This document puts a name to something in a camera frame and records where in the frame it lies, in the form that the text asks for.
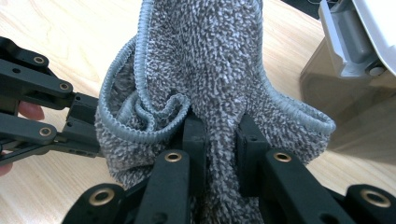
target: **white machine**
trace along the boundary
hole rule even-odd
[[[326,37],[302,72],[301,90],[337,124],[329,149],[396,150],[395,8],[393,0],[320,3]]]

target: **gray towel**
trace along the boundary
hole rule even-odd
[[[273,147],[308,163],[335,125],[316,109],[275,91],[262,65],[259,0],[144,0],[138,32],[111,64],[96,128],[110,173],[125,188],[148,177],[189,110],[209,136],[205,196],[192,219],[262,223],[258,200],[242,198],[234,135],[244,114]]]

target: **human hand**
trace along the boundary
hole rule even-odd
[[[41,106],[33,105],[26,102],[20,102],[19,111],[28,119],[41,120],[44,118],[44,112]],[[12,168],[12,163],[0,166],[0,176],[8,173]]]

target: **wooden table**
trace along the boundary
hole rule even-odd
[[[0,35],[39,52],[75,91],[98,96],[106,70],[136,34],[141,1],[0,0]],[[264,63],[280,91],[300,99],[299,77],[323,39],[318,21],[278,0],[264,1]],[[67,111],[46,110],[59,130]],[[378,158],[386,156],[388,161]],[[344,193],[367,183],[396,195],[396,150],[373,159],[327,151],[308,165],[326,187]],[[17,161],[0,177],[0,223],[60,223],[86,189],[114,182],[104,159],[49,152]]]

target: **screw hole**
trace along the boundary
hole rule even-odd
[[[277,161],[283,161],[283,162],[291,161],[291,156],[282,152],[277,152],[276,154],[274,154],[274,157]]]
[[[181,160],[181,154],[180,153],[175,153],[171,152],[165,156],[166,161],[170,162],[175,162],[175,161],[180,161]]]
[[[387,208],[391,206],[389,198],[385,197],[383,194],[378,193],[373,190],[363,189],[361,191],[361,197],[368,203],[375,205],[377,207]]]
[[[21,69],[19,69],[19,68],[14,68],[14,69],[12,69],[12,72],[18,74],[18,73],[21,72]]]
[[[47,137],[50,136],[50,134],[52,133],[52,130],[50,128],[42,128],[39,131],[40,135],[43,137]]]
[[[104,188],[98,189],[90,197],[90,204],[93,206],[100,206],[109,203],[114,198],[115,192],[113,189]]]
[[[44,63],[45,60],[42,57],[34,57],[33,61],[35,61],[35,63]]]
[[[59,88],[61,88],[61,90],[63,91],[67,91],[69,89],[69,85],[67,85],[66,83],[61,83],[59,85]]]

